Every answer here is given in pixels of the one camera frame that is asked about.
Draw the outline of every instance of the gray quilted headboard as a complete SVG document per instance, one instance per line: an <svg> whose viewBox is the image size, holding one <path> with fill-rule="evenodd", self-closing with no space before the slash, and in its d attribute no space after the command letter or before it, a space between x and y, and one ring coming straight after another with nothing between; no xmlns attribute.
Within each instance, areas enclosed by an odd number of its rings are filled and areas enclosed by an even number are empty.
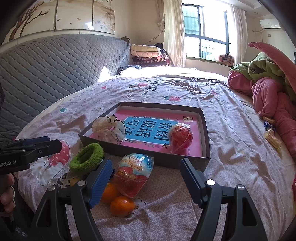
<svg viewBox="0 0 296 241"><path fill-rule="evenodd" d="M59 99L96 83L103 67L115 75L131 61L130 43L92 34L35 39L0 54L5 100L0 142L15 138L34 117Z"/></svg>

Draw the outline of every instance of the green fuzzy ring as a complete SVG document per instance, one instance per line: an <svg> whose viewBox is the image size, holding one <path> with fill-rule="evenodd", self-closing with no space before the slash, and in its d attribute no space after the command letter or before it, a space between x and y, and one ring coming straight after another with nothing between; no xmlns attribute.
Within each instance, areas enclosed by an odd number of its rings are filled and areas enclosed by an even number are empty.
<svg viewBox="0 0 296 241"><path fill-rule="evenodd" d="M70 170L77 175L83 175L95 170L102 161L103 148L98 143L92 143L83 148L70 162Z"/></svg>

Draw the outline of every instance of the bed sheet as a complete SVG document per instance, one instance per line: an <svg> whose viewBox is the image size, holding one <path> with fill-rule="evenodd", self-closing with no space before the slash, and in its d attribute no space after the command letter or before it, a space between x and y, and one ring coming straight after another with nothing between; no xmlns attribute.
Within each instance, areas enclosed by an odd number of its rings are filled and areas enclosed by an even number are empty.
<svg viewBox="0 0 296 241"><path fill-rule="evenodd" d="M220 185L234 187L244 184L258 208L268 239L278 240L293 218L291 186L295 174L294 161L285 147L279 156L263 138L264 126L251 100L232 92L225 83L225 77L196 69L177 69L168 70L166 67L166 70L160 70L158 67L157 73L153 74L151 70L145 70L147 75L154 77L147 77L142 71L136 78L135 74L131 77L125 73L125 77L94 84L45 110L23 129L18 138L48 135L51 139L63 140L65 149L69 145L69 160L82 148L77 134L104 109L119 101L201 107L207 120L212 153L205 176ZM166 75L168 73L185 74L186 79L170 78ZM106 156L114 164L121 159ZM44 178L41 180L40 176L33 175L43 168L42 165L42 160L38 160L31 169L16 174L19 191L33 210L36 210L47 186L58 184L65 187L74 177L69 172L68 163L64 163L61 167L45 168L46 175L57 172L46 183ZM146 205L128 218L113 217L103 204L92 210L105 241L190 239L201 210L192 203L178 170L155 166L138 198ZM73 240L79 240L70 208L67 214ZM226 206L223 205L215 240L221 238L225 214Z"/></svg>

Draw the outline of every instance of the white curtain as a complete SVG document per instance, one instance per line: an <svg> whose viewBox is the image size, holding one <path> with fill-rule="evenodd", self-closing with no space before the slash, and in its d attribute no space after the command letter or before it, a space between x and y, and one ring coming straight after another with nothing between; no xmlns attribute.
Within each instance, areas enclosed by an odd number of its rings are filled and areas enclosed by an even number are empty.
<svg viewBox="0 0 296 241"><path fill-rule="evenodd" d="M157 0L157 9L158 9L157 26L161 31L163 31L165 29L165 15L164 15L163 0Z"/></svg>
<svg viewBox="0 0 296 241"><path fill-rule="evenodd" d="M185 67L182 0L163 0L163 3L165 14L163 48L168 52L175 66Z"/></svg>
<svg viewBox="0 0 296 241"><path fill-rule="evenodd" d="M231 43L233 45L231 54L234 57L234 65L236 65L244 61L248 45L248 30L245 11L234 5L232 5L232 10L236 35L234 35L234 42Z"/></svg>

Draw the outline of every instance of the silver bolt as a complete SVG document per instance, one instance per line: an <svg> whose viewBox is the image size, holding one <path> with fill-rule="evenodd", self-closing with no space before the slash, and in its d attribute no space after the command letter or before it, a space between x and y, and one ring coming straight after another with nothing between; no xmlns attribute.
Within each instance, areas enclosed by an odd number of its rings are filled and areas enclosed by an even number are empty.
<svg viewBox="0 0 296 241"><path fill-rule="evenodd" d="M244 190L244 186L243 186L243 185L241 185L241 184L237 185L237 188L238 188L238 190L241 190L241 191L243 191L243 190Z"/></svg>
<svg viewBox="0 0 296 241"><path fill-rule="evenodd" d="M79 182L77 182L77 185L78 186L84 186L86 184L86 182L84 181L84 180L81 180L81 181L79 181Z"/></svg>
<svg viewBox="0 0 296 241"><path fill-rule="evenodd" d="M55 186L49 186L47 190L51 192L51 191L53 191L54 189L55 189Z"/></svg>
<svg viewBox="0 0 296 241"><path fill-rule="evenodd" d="M210 186L214 186L215 185L215 181L212 179L207 180L207 184Z"/></svg>

